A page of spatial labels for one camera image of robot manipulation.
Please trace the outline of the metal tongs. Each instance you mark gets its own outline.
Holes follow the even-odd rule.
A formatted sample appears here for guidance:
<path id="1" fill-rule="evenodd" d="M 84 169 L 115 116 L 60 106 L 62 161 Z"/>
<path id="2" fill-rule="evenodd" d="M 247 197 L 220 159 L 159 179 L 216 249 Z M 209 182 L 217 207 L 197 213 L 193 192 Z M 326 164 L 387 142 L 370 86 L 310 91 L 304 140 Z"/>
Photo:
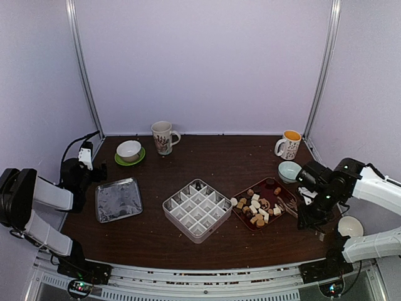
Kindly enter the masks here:
<path id="1" fill-rule="evenodd" d="M 288 212 L 291 216 L 298 219 L 298 207 L 297 201 L 295 198 L 291 198 L 289 201 L 284 201 L 281 197 L 276 197 L 278 206 L 282 208 L 284 211 Z M 320 228 L 311 228 L 310 231 L 315 232 L 315 236 L 321 241 L 324 242 L 326 233 L 322 231 Z"/>

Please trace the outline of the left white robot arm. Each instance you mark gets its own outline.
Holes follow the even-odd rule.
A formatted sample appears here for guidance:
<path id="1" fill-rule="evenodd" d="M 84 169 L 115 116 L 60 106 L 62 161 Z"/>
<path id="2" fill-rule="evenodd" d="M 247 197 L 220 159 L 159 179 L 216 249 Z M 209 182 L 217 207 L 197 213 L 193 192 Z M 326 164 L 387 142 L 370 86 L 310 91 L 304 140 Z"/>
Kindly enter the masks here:
<path id="1" fill-rule="evenodd" d="M 90 168 L 74 158 L 62 163 L 59 184 L 38 176 L 36 169 L 5 168 L 1 174 L 1 224 L 18 238 L 48 249 L 76 278 L 85 278 L 91 268 L 83 248 L 89 244 L 88 236 L 70 238 L 59 232 L 35 211 L 34 205 L 80 213 L 86 204 L 87 189 L 106 178 L 105 163 Z"/>

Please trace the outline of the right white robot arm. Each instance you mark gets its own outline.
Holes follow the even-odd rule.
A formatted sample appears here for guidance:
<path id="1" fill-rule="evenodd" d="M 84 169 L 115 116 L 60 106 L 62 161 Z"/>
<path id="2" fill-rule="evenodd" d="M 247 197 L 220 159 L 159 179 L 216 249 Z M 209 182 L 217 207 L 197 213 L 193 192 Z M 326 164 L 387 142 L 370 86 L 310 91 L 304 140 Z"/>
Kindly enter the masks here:
<path id="1" fill-rule="evenodd" d="M 337 204 L 355 198 L 400 214 L 400 182 L 383 175 L 373 164 L 346 157 L 330 169 L 317 161 L 305 164 L 296 176 L 302 187 L 314 193 L 310 204 L 298 205 L 300 230 L 314 229 L 332 219 Z M 346 236 L 335 252 L 321 263 L 321 271 L 334 277 L 345 267 L 372 258 L 400 255 L 400 228 L 376 234 Z"/>

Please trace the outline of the white divided tin box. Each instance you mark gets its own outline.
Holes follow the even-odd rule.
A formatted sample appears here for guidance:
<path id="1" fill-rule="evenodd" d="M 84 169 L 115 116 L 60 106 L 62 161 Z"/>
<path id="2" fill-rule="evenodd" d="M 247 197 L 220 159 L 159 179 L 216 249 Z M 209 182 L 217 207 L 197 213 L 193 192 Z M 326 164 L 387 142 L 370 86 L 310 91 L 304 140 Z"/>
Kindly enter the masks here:
<path id="1" fill-rule="evenodd" d="M 194 179 L 163 202 L 165 217 L 188 239 L 201 244 L 230 216 L 230 199 L 201 179 Z"/>

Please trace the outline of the bunny print tin lid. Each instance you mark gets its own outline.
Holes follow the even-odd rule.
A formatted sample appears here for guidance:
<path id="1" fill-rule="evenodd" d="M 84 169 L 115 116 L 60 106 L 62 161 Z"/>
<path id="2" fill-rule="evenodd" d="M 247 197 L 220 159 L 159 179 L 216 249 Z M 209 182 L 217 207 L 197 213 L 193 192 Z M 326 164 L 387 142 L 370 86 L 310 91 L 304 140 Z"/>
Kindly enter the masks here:
<path id="1" fill-rule="evenodd" d="M 95 213 L 99 223 L 136 216 L 143 211 L 138 182 L 130 177 L 95 189 Z"/>

